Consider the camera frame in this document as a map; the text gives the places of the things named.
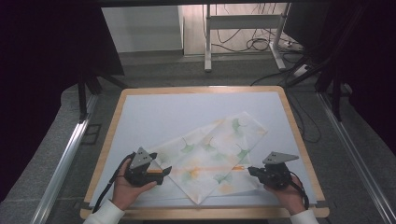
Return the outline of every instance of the black cable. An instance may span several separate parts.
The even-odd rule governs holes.
[[[269,31],[269,30],[267,30],[267,29],[262,29],[262,30],[264,30],[264,31],[268,32],[268,34],[270,34],[270,35],[276,35],[276,34],[272,33],[271,31]],[[300,44],[299,42],[296,42],[296,41],[290,41],[290,40],[288,40],[288,39],[284,39],[284,38],[282,38],[282,37],[280,37],[279,39],[281,39],[281,40],[284,40],[284,41],[288,41],[288,42],[290,42],[290,43],[293,43],[293,44]]]
[[[302,129],[301,129],[301,137],[304,139],[305,137],[305,123],[303,120],[303,117],[301,116],[300,112],[298,111],[297,107],[295,106],[295,104],[293,103],[293,101],[290,99],[289,97],[289,93],[286,92],[286,97],[288,98],[289,104],[291,105],[292,108],[294,108],[295,113],[297,114],[298,118],[300,119],[301,125],[302,125]]]
[[[325,217],[324,219],[327,221],[327,223],[332,224],[332,222],[330,221],[330,219],[328,217]]]
[[[294,187],[295,189],[297,189],[297,191],[300,193],[300,195],[303,197],[304,199],[304,207],[305,210],[308,210],[309,208],[309,199],[308,196],[306,195],[305,189],[304,189],[304,185],[303,182],[301,182],[300,178],[297,176],[297,174],[295,174],[294,172],[290,171],[291,174],[293,174],[295,177],[297,177],[297,180],[300,182],[301,187],[298,186],[296,183],[294,183],[292,180],[289,180],[289,184]]]
[[[204,19],[204,5],[202,5],[202,25],[204,26],[204,36],[206,39],[206,31],[205,31],[205,19]]]
[[[258,3],[257,6],[255,6],[255,7],[253,8],[253,10],[251,10],[250,15],[253,14],[253,12],[254,12],[254,10],[256,10],[256,8],[259,8],[259,10],[260,10],[260,3]]]
[[[289,59],[286,58],[286,55],[290,55],[290,54],[302,54],[302,53],[301,53],[301,52],[285,52],[285,53],[282,54],[282,59],[283,59],[284,61],[286,61],[286,62],[288,62],[288,63],[297,63],[298,61],[292,62],[291,60],[289,60]]]
[[[253,8],[253,10],[251,11],[250,14],[253,14],[254,10],[255,10],[258,6],[256,6],[255,8]],[[216,15],[217,15],[217,14],[218,14],[218,6],[216,5]],[[203,15],[203,24],[204,24],[204,35],[205,35],[205,38],[206,38],[205,22],[204,22],[204,5],[202,5],[202,15]],[[219,30],[217,30],[219,42],[220,42],[221,44],[227,43],[227,42],[230,41],[232,38],[234,38],[241,30],[242,30],[242,29],[237,30],[231,37],[229,37],[229,38],[228,38],[227,40],[225,40],[225,41],[222,41],[222,40],[221,40],[220,35],[219,35]],[[246,48],[246,49],[237,50],[237,49],[229,49],[229,48],[226,48],[226,47],[224,47],[224,46],[222,46],[222,45],[219,45],[219,44],[211,44],[211,45],[212,45],[212,46],[215,46],[215,47],[220,47],[220,48],[223,48],[223,49],[227,49],[228,51],[231,51],[231,52],[244,52],[244,51],[248,51],[248,50],[257,50],[257,51],[265,51],[265,50],[267,50],[267,49],[269,48],[269,41],[270,41],[270,40],[269,40],[269,39],[267,40],[267,39],[265,39],[265,38],[254,38],[254,36],[255,36],[256,33],[257,33],[257,29],[254,31],[252,37],[247,41],[247,48]],[[267,42],[267,45],[265,46],[265,48],[259,49],[259,48],[257,48],[257,47],[255,46],[255,44],[257,44],[257,43],[262,43],[262,42]]]
[[[307,138],[303,138],[303,139],[304,139],[306,142],[309,142],[309,143],[318,143],[318,142],[320,141],[321,137],[322,137],[322,134],[321,134],[321,131],[320,131],[319,126],[318,126],[317,123],[312,119],[312,117],[308,114],[308,112],[306,112],[306,110],[301,106],[301,104],[300,104],[299,100],[297,99],[297,97],[296,97],[293,93],[291,93],[291,92],[290,92],[290,95],[295,99],[295,101],[297,102],[297,105],[304,111],[304,113],[305,113],[305,114],[308,116],[308,118],[314,123],[316,129],[318,130],[318,138],[317,138],[317,139],[315,139],[315,140],[309,140],[309,139],[307,139]]]
[[[264,3],[264,6],[262,7],[262,13],[264,13],[264,9],[265,9],[265,3]]]
[[[119,167],[117,168],[117,170],[114,172],[113,176],[111,176],[111,178],[110,178],[110,180],[108,181],[108,183],[107,183],[105,189],[104,189],[104,190],[102,191],[102,193],[100,194],[100,196],[99,196],[99,198],[98,198],[98,201],[96,201],[95,207],[93,208],[93,211],[92,211],[93,213],[97,212],[97,210],[99,209],[99,206],[100,206],[101,201],[103,200],[103,198],[104,198],[105,195],[107,194],[108,190],[111,188],[111,185],[113,185],[114,181],[116,180],[116,178],[117,178],[117,176],[118,176],[118,174],[119,174],[119,172],[120,172],[121,166],[125,163],[126,160],[128,160],[129,158],[131,158],[132,155],[133,155],[133,154],[128,155],[127,157],[125,157],[125,158],[122,160],[122,162],[121,162],[121,164],[119,165]]]
[[[230,12],[227,10],[227,8],[225,8],[225,4],[224,4],[224,10],[230,15]]]
[[[253,81],[253,82],[250,84],[250,86],[253,86],[253,85],[255,85],[257,82],[259,82],[259,81],[261,81],[261,80],[264,80],[264,79],[266,79],[266,78],[268,78],[268,77],[273,77],[273,76],[277,76],[277,75],[287,74],[287,73],[290,73],[291,71],[295,71],[299,66],[303,65],[306,61],[307,61],[307,58],[306,58],[306,57],[302,57],[302,58],[299,60],[299,62],[297,62],[292,68],[287,69],[287,70],[282,71],[282,72],[279,72],[279,73],[275,73],[275,74],[267,75],[267,76],[264,76],[264,77],[260,77],[259,79],[256,79],[255,81]]]
[[[274,8],[273,8],[273,13],[272,13],[272,14],[274,14],[274,11],[275,11],[275,7],[276,7],[276,3],[274,4]]]

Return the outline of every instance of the metal frame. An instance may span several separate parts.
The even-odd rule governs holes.
[[[347,130],[345,129],[343,123],[338,121],[337,117],[332,112],[332,103],[330,102],[327,93],[318,93],[318,98],[322,102],[322,105],[338,134],[341,142],[346,149],[346,153],[352,164],[355,166],[356,171],[361,177],[364,187],[366,187],[368,193],[370,194],[379,214],[384,219],[386,224],[396,223],[396,216],[390,207],[389,201],[382,189],[376,183],[373,175],[370,173],[369,168],[366,166],[364,160],[361,158],[361,154],[358,149],[353,144],[352,139],[349,137]]]
[[[205,42],[205,71],[212,71],[212,52],[210,31],[227,29],[277,29],[274,41],[269,43],[276,65],[280,71],[285,70],[282,57],[277,45],[288,15],[290,3],[280,15],[240,15],[240,16],[211,16],[210,5],[206,5],[206,42]]]
[[[64,154],[62,155],[61,160],[59,161],[58,166],[52,175],[52,179],[50,180],[46,191],[41,198],[40,204],[35,210],[33,218],[30,222],[31,224],[45,223],[47,221],[47,218],[50,215],[50,210],[55,203],[56,197],[58,196],[62,184],[64,183],[64,179],[66,178],[67,172],[69,171],[70,165],[72,164],[72,161],[76,155],[82,136],[84,135],[87,125],[90,122],[97,99],[97,95],[92,95],[90,97],[87,106],[87,117],[81,123],[78,123],[75,130],[73,131],[66,149],[64,150]]]

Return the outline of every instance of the dark curtain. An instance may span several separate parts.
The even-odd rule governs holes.
[[[353,90],[350,103],[396,154],[395,21],[395,1],[370,1],[338,72]]]
[[[92,70],[123,74],[101,8],[0,3],[1,201],[47,133],[62,92]]]

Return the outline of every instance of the wall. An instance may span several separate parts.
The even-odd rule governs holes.
[[[183,49],[181,7],[102,8],[117,52]]]

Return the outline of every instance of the hand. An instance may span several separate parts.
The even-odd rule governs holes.
[[[292,177],[292,181],[299,187],[302,185],[296,176]],[[305,211],[302,196],[291,185],[288,185],[287,188],[282,190],[271,189],[265,185],[264,188],[275,194],[280,204],[289,211],[291,216]]]
[[[121,166],[118,177],[116,178],[114,184],[113,191],[113,200],[112,202],[122,211],[127,209],[134,201],[136,201],[137,197],[149,190],[154,188],[157,185],[157,182],[153,181],[148,183],[145,186],[140,188],[133,187],[126,179],[123,177],[125,174],[125,170],[127,169],[128,163],[131,159],[125,161],[125,163]]]

